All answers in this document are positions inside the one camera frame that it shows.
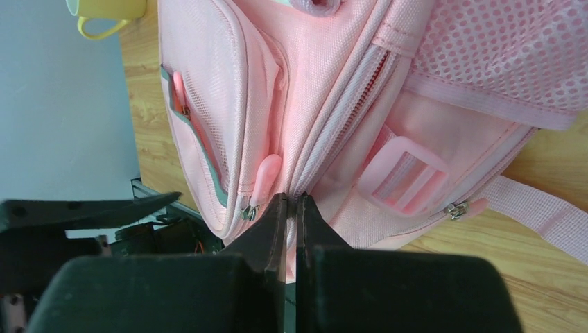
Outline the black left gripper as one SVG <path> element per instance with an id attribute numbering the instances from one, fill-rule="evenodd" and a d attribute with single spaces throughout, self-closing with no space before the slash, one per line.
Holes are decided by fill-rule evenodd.
<path id="1" fill-rule="evenodd" d="M 180 197 L 180 192 L 169 192 L 132 200 L 5 200 L 1 203 L 1 293 L 42 290 L 69 260 L 107 251 L 122 257 L 220 251 L 220 239 L 191 220 L 132 225 L 116 231 L 110 244 L 96 238 L 70 239 L 63 231 L 120 228 Z M 23 228 L 59 230 L 17 230 Z"/>

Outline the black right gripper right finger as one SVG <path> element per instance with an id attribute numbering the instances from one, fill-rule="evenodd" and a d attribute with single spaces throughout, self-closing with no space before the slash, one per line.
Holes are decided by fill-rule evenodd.
<path id="1" fill-rule="evenodd" d="M 352 248 L 314 199 L 297 203 L 298 332 L 521 332 L 480 257 Z"/>

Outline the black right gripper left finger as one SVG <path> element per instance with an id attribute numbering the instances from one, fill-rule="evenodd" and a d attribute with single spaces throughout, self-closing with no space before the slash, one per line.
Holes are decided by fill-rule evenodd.
<path id="1" fill-rule="evenodd" d="M 283 332 L 288 199 L 215 255 L 78 257 L 29 332 Z"/>

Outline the pink backpack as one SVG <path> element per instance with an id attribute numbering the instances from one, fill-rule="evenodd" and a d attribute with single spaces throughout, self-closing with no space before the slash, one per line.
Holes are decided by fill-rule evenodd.
<path id="1" fill-rule="evenodd" d="M 278 193 L 394 250 L 491 208 L 587 261 L 587 213 L 502 176 L 587 107 L 586 1 L 160 1 L 162 89 L 226 244 Z"/>

